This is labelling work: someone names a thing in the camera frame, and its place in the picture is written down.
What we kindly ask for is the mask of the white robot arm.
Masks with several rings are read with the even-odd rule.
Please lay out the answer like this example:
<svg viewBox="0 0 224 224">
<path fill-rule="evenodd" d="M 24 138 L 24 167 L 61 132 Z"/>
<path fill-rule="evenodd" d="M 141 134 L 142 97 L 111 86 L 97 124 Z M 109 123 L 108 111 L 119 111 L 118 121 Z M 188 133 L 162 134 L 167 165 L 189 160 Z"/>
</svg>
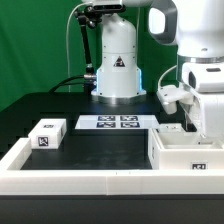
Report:
<svg viewBox="0 0 224 224">
<path fill-rule="evenodd" d="M 95 100 L 154 90 L 168 114 L 180 105 L 205 138 L 224 134 L 224 0 L 82 0 L 101 25 Z"/>
</svg>

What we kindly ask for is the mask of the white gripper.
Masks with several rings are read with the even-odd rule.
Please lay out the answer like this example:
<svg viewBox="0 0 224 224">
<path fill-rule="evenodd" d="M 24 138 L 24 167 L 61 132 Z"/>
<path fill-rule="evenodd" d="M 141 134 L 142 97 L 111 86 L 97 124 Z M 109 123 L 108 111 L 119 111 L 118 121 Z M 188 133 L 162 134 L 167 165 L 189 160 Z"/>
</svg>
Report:
<svg viewBox="0 0 224 224">
<path fill-rule="evenodd" d="M 208 138 L 224 136 L 224 63 L 184 63 L 182 84 L 193 95 L 184 106 L 186 130 Z"/>
</svg>

